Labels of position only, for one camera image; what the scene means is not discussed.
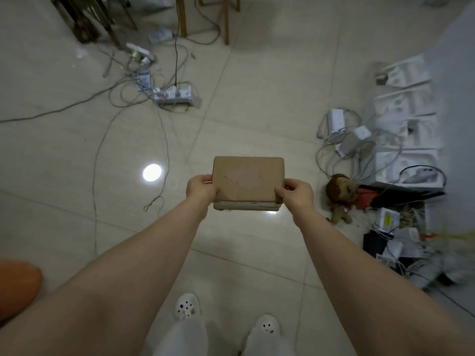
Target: brown cardboard box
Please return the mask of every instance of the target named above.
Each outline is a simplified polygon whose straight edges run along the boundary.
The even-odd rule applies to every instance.
[[[216,210],[278,211],[282,199],[274,187],[284,185],[284,159],[216,156],[212,182],[219,187]]]

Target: forearm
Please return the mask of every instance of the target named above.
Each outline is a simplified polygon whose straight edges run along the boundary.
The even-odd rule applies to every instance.
[[[360,355],[443,354],[459,329],[406,279],[359,249],[315,210],[297,220],[335,311]]]
[[[187,199],[89,263],[2,330],[0,349],[15,355],[50,355],[51,344],[58,342],[53,346],[57,354],[137,354],[206,208]],[[11,342],[15,336],[37,341]]]

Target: person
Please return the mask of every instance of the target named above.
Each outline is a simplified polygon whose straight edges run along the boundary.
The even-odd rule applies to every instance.
[[[210,181],[211,175],[190,179],[183,202],[7,324],[0,330],[0,354],[138,355],[216,196]],[[359,249],[317,212],[309,184],[286,179],[285,185],[276,193],[300,228],[357,354],[474,354],[460,326],[436,302]],[[205,355],[206,330],[196,295],[180,297],[175,314],[178,322],[154,354]],[[286,356],[294,351],[280,336],[278,321],[264,315],[251,331],[244,354]]]

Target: tiled floor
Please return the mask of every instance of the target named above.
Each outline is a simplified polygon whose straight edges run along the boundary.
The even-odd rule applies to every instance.
[[[203,23],[192,0],[186,2],[193,31]],[[194,58],[180,78],[193,82],[203,103],[184,114],[161,111],[170,157],[162,213],[183,199],[190,176],[211,172],[215,155],[281,156],[286,175],[311,183],[322,208],[326,179],[314,161],[322,144],[315,132],[326,110],[360,110],[368,65],[423,51],[466,2],[422,9],[410,0],[242,0],[241,13],[231,12],[232,45],[181,40]],[[75,43],[48,2],[8,0],[0,22],[2,119],[68,105],[120,77],[116,66],[102,77],[106,59],[94,47],[76,58]],[[174,49],[153,51],[169,78]],[[93,257],[94,157],[117,110],[101,95],[63,113],[0,125],[0,257],[40,266],[43,294]],[[150,163],[166,165],[166,148],[156,108],[145,103],[124,110],[98,156],[100,253],[157,218],[160,201],[143,211],[163,185],[142,179]],[[357,217],[339,228],[360,244],[368,225]],[[354,353],[285,207],[277,214],[210,209],[151,329],[150,347],[172,323],[171,305],[185,291],[200,297],[221,354],[234,354],[223,353],[223,345],[237,350],[264,312],[276,315],[299,355]]]

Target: pant leg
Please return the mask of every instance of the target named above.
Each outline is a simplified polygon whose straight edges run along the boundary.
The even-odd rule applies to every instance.
[[[206,356],[208,335],[202,317],[175,323],[166,333],[153,356]]]
[[[246,341],[244,356],[296,356],[281,335],[273,335],[262,328],[253,328]]]

